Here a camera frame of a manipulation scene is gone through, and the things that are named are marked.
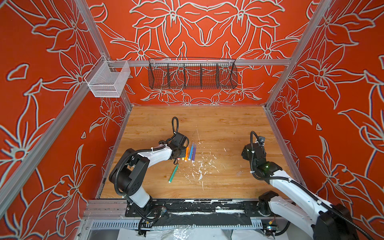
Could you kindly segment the purple marker pen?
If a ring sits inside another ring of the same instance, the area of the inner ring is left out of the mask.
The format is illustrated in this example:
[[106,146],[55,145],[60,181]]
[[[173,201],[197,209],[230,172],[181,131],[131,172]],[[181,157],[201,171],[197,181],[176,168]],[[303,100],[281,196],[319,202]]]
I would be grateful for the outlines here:
[[196,158],[196,151],[197,151],[197,144],[196,144],[196,143],[194,143],[194,145],[193,145],[193,154],[192,154],[192,158],[191,158],[191,161],[192,161],[192,163],[194,163],[194,162],[195,162],[195,158]]

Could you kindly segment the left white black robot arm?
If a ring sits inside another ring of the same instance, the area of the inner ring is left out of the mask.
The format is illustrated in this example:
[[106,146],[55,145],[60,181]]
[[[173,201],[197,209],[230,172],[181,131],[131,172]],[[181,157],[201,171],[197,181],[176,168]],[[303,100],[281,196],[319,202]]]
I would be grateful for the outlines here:
[[157,147],[126,150],[109,175],[116,194],[140,210],[147,211],[152,202],[152,197],[143,188],[148,168],[169,160],[176,165],[187,155],[189,139],[179,132],[177,117],[172,118],[172,130],[172,137],[159,141]]

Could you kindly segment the green marker pen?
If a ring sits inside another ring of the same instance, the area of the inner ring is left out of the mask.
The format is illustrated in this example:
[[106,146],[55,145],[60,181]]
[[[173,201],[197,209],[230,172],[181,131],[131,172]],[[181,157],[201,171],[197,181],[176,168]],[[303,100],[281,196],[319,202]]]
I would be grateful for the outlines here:
[[172,174],[171,174],[171,176],[170,176],[170,178],[169,178],[169,183],[172,183],[172,181],[173,181],[173,179],[174,179],[174,177],[175,177],[175,175],[176,175],[178,169],[179,169],[179,164],[177,164],[177,165],[175,166],[175,168],[174,168],[174,170],[173,170],[173,172],[172,172]]

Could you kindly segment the blue marker pen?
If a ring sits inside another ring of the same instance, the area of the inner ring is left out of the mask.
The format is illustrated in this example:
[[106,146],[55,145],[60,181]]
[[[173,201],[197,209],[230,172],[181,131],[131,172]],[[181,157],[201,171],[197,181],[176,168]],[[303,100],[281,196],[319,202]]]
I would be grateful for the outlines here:
[[188,155],[188,160],[189,161],[192,160],[193,151],[194,151],[194,143],[191,144],[191,147],[190,147],[190,150],[189,150],[189,155]]

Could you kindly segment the orange marker pen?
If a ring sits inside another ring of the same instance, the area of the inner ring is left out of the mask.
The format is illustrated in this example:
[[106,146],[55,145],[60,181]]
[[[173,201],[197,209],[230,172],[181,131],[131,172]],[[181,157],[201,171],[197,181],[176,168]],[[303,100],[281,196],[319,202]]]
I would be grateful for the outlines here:
[[189,153],[190,153],[190,146],[188,146],[186,148],[186,155],[185,155],[185,158],[184,158],[184,161],[187,162],[188,159],[189,159]]

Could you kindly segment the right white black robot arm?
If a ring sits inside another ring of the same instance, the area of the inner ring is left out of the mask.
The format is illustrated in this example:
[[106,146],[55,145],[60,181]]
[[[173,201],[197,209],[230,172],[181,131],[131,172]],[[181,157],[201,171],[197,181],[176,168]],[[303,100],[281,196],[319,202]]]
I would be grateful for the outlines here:
[[279,215],[304,231],[313,240],[357,240],[359,234],[372,239],[356,225],[347,208],[333,205],[295,181],[274,162],[267,161],[265,138],[254,131],[245,145],[242,158],[250,163],[250,173],[258,181],[278,189],[289,197],[288,203],[278,193],[268,191],[259,196],[258,211],[262,216]]

